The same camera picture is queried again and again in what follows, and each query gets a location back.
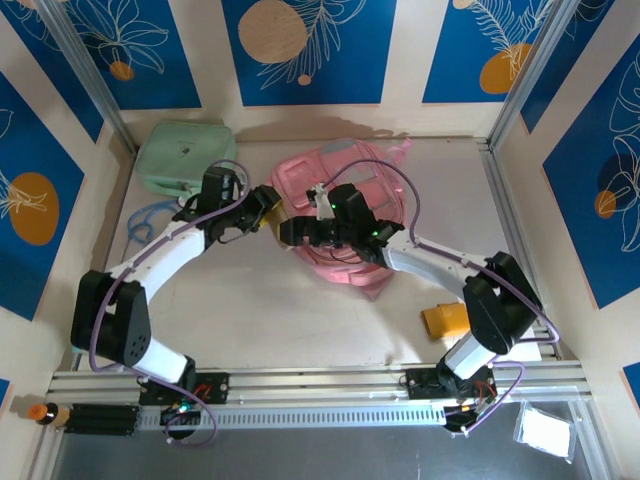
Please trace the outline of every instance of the pink bag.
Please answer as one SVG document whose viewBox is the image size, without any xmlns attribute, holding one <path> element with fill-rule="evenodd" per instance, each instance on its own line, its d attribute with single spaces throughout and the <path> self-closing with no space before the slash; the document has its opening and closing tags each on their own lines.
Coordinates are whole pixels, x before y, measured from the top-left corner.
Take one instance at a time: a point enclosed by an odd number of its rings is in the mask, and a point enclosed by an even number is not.
<svg viewBox="0 0 640 480">
<path fill-rule="evenodd" d="M 398 165 L 410 147 L 411 141 L 407 139 L 401 147 L 390 148 L 385 153 L 377 146 L 360 140 L 337 140 L 280 163 L 271 172 L 269 183 L 282 195 L 289 216 L 315 215 L 315 208 L 307 199 L 308 189 L 326 182 L 354 160 L 373 158 Z M 361 163 L 345 171 L 331 186 L 353 183 L 362 192 L 377 219 L 404 224 L 408 211 L 401 181 L 390 168 Z M 391 278 L 391 270 L 362 263 L 350 247 L 334 249 L 303 245 L 294 248 L 294 251 L 321 277 L 333 283 L 360 287 L 372 300 L 378 297 Z"/>
</svg>

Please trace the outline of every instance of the yellow block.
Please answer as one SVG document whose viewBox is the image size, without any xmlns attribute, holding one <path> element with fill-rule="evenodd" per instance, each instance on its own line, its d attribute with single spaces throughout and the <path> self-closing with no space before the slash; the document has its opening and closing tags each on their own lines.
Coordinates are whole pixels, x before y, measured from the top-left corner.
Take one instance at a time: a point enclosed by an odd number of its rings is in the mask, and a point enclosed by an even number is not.
<svg viewBox="0 0 640 480">
<path fill-rule="evenodd" d="M 471 328 L 464 303 L 438 305 L 422 311 L 424 326 L 433 339 L 463 335 Z"/>
</svg>

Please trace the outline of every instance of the white tabletop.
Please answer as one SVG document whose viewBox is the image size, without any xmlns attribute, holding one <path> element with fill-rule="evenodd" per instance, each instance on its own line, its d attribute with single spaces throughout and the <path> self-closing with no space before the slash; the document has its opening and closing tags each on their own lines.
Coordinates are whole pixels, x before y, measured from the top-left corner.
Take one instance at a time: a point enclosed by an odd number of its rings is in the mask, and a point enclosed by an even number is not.
<svg viewBox="0 0 640 480">
<path fill-rule="evenodd" d="M 400 142 L 375 143 L 388 148 Z M 265 181 L 278 162 L 320 144 L 243 143 L 238 161 L 249 169 L 255 185 Z M 472 139 L 414 140 L 402 168 L 421 195 L 417 232 L 422 237 L 487 256 L 506 251 Z M 147 192 L 133 175 L 109 268 L 122 261 L 129 216 L 162 198 Z M 157 215 L 156 233 L 169 217 Z M 129 245 L 126 256 L 138 249 Z M 420 312 L 454 301 L 450 292 L 398 273 L 371 301 L 356 287 L 318 277 L 263 229 L 229 245 L 216 244 L 191 261 L 160 289 L 150 312 L 154 337 L 193 357 L 199 367 L 321 367 L 437 362 L 451 341 L 431 341 Z M 514 352 L 523 360 L 540 359 L 535 345 L 518 346 Z"/>
</svg>

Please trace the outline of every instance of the blue cable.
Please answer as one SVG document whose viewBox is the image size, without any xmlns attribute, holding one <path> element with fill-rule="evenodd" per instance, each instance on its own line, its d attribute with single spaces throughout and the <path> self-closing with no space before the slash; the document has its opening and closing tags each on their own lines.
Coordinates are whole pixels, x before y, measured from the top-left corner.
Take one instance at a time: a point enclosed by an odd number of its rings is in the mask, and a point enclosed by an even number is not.
<svg viewBox="0 0 640 480">
<path fill-rule="evenodd" d="M 161 202 L 152 203 L 146 207 L 142 207 L 140 210 L 133 213 L 129 220 L 127 220 L 127 231 L 129 232 L 129 241 L 133 240 L 140 245 L 148 245 L 155 237 L 155 231 L 153 225 L 151 225 L 151 219 L 155 214 L 162 211 L 168 211 L 171 213 L 178 213 L 178 208 L 175 200 L 163 200 Z M 144 219 L 141 222 L 134 223 L 136 217 L 146 213 Z M 147 234 L 145 238 L 140 238 L 137 233 L 141 229 L 146 229 Z"/>
</svg>

